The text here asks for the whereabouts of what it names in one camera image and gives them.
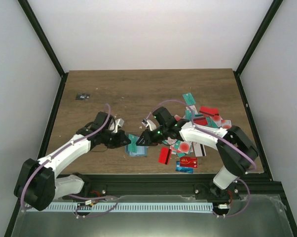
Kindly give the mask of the blue card holder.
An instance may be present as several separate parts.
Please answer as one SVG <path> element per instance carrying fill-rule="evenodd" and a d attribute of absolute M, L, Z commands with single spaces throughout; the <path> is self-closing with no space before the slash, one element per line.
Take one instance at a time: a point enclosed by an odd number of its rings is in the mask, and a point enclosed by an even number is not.
<path fill-rule="evenodd" d="M 136 151 L 128 150 L 128 146 L 125 146 L 125 152 L 130 157 L 146 157 L 148 153 L 148 147 L 137 146 Z"/>

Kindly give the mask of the teal card front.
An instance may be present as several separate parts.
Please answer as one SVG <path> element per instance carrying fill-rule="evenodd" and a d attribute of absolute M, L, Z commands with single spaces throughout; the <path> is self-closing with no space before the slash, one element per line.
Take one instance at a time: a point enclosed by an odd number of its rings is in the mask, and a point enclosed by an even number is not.
<path fill-rule="evenodd" d="M 128 135 L 129 139 L 131 140 L 131 144 L 128 145 L 128 152 L 131 154 L 131 155 L 134 155 L 137 153 L 137 145 L 136 145 L 136 142 L 138 140 L 138 137 L 136 135 L 133 135 L 133 134 L 129 134 Z"/>

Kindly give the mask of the red card black stripe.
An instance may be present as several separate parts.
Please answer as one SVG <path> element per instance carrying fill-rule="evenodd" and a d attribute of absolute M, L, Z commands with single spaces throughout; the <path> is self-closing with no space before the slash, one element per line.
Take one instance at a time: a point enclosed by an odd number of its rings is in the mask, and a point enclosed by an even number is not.
<path fill-rule="evenodd" d="M 167 147 L 162 147 L 159 154 L 158 162 L 161 164 L 168 165 L 171 157 L 171 153 L 172 153 L 171 149 Z"/>

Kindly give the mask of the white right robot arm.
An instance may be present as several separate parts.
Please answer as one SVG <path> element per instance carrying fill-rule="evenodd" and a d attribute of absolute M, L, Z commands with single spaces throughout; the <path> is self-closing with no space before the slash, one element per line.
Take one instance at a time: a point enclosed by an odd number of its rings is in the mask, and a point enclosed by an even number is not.
<path fill-rule="evenodd" d="M 210 194 L 221 199 L 227 194 L 231 183 L 245 175 L 250 168 L 256 168 L 255 160 L 259 152 L 253 142 L 237 126 L 231 128 L 211 128 L 181 118 L 176 120 L 165 107 L 153 113 L 159 126 L 151 120 L 142 120 L 146 130 L 136 142 L 137 146 L 156 146 L 167 138 L 182 142 L 194 142 L 208 146 L 220 154 L 223 167 L 213 178 Z"/>

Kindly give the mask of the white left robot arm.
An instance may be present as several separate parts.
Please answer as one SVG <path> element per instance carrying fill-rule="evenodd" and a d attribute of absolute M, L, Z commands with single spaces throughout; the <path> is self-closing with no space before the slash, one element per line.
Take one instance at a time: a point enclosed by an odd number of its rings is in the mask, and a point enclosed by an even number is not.
<path fill-rule="evenodd" d="M 122 118 L 115 119 L 105 113 L 97 113 L 96 118 L 80 128 L 63 146 L 38 160 L 26 160 L 20 170 L 14 188 L 22 207 L 33 207 L 38 211 L 46 209 L 53 200 L 76 195 L 87 199 L 91 186 L 80 174 L 60 178 L 60 173 L 80 156 L 98 145 L 116 149 L 131 143 L 125 131 Z"/>

